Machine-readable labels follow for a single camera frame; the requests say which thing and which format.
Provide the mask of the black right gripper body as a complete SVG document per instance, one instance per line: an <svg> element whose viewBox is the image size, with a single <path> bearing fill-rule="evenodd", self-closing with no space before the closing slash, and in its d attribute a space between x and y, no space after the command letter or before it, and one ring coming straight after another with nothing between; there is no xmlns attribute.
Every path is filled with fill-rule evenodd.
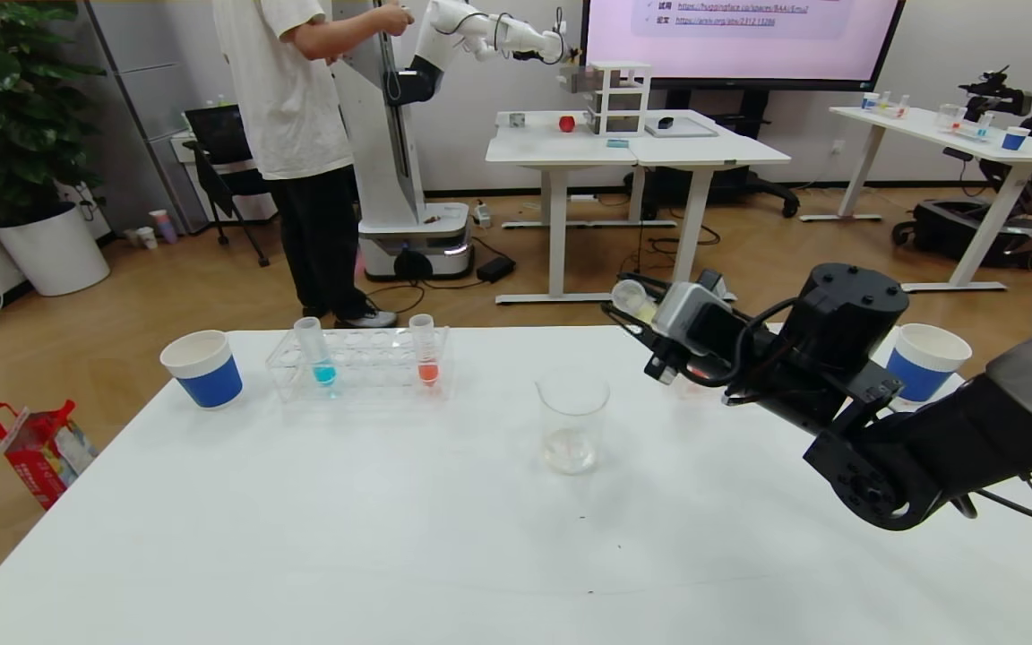
<svg viewBox="0 0 1032 645"><path fill-rule="evenodd" d="M657 335L644 373L664 384L676 377L703 388L727 388L748 370L753 350L753 318L724 307L684 311L670 335Z"/></svg>

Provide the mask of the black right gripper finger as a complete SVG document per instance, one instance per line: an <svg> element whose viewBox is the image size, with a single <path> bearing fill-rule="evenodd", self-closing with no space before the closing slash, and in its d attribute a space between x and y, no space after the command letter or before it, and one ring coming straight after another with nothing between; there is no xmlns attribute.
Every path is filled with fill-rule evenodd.
<svg viewBox="0 0 1032 645"><path fill-rule="evenodd" d="M615 291L626 293L628 282L638 283L639 288L635 288L634 290L646 294L648 298L664 298L671 286L671 282L659 280L651 277L651 275L622 272L617 275L617 278Z"/></svg>
<svg viewBox="0 0 1032 645"><path fill-rule="evenodd" d="M648 323L645 323L642 319L635 317L634 314L628 314L618 307L613 305L611 302L601 303L599 309L606 315L607 318L611 320L619 328L638 341L643 347L646 347L651 354L654 354L657 335L651 329Z"/></svg>

